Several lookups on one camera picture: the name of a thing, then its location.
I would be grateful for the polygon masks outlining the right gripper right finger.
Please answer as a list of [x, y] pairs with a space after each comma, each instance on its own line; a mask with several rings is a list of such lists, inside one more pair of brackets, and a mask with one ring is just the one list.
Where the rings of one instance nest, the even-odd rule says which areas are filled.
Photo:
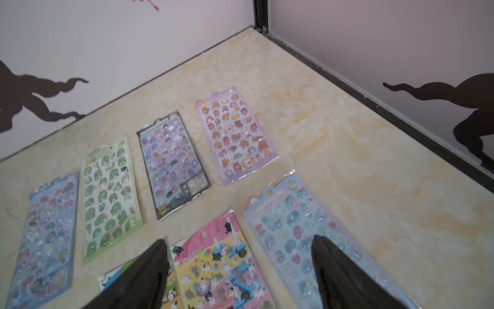
[[330, 239], [314, 236], [311, 255], [324, 308], [405, 308]]

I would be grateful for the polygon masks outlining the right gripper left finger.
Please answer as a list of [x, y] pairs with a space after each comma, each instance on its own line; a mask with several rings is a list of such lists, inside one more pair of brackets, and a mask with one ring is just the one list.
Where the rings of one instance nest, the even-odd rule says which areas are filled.
[[168, 247], [156, 240], [85, 308], [161, 308], [169, 277]]

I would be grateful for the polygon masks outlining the panda sticker sheet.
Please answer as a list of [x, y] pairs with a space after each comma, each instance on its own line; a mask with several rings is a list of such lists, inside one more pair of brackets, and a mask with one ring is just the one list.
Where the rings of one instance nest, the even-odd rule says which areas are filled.
[[[170, 264], [168, 271], [167, 284], [165, 287], [165, 292], [162, 300], [162, 308], [183, 308], [183, 301], [181, 300], [177, 275], [175, 269], [172, 264], [172, 255], [171, 251], [168, 251], [167, 259]], [[114, 282], [130, 265], [136, 260], [136, 257], [126, 261], [125, 263], [118, 265], [114, 269], [111, 269], [101, 275], [98, 278], [99, 288], [102, 292], [105, 290], [110, 284]]]

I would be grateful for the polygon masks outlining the pink cat sticker sheet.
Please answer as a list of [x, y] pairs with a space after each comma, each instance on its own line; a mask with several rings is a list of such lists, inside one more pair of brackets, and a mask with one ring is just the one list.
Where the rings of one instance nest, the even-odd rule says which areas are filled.
[[275, 308], [233, 210], [171, 247], [185, 308]]

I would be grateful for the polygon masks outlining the green dinosaur sticker sheet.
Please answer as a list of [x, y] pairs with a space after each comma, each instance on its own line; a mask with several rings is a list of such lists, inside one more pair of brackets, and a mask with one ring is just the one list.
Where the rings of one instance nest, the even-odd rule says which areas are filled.
[[127, 138], [88, 154], [81, 171], [86, 265], [138, 231], [143, 220]]

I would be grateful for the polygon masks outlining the light blue sticker sheet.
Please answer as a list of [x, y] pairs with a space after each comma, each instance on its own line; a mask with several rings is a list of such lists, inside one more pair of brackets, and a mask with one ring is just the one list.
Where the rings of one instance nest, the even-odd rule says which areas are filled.
[[329, 238], [407, 308], [417, 307], [297, 175], [265, 187], [250, 200], [244, 217], [299, 308], [323, 307], [311, 256], [316, 235]]

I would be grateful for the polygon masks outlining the purple white sticker sheet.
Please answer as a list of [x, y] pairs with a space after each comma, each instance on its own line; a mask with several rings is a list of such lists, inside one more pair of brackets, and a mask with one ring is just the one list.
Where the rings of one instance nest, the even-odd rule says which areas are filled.
[[29, 196], [30, 206], [6, 308], [39, 308], [69, 288], [79, 173], [55, 178]]

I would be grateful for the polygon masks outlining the dark purple sticker sheet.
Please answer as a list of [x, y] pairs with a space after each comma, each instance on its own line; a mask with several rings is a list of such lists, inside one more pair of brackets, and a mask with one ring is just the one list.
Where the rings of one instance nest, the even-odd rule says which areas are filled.
[[137, 132], [157, 220], [163, 220], [211, 187], [179, 112]]

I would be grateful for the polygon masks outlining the lilac 3D animal sticker sheet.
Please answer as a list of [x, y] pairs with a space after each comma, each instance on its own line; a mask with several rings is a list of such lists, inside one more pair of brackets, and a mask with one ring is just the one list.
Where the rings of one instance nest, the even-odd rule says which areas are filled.
[[224, 185], [233, 184], [279, 157], [235, 86], [197, 100], [195, 108]]

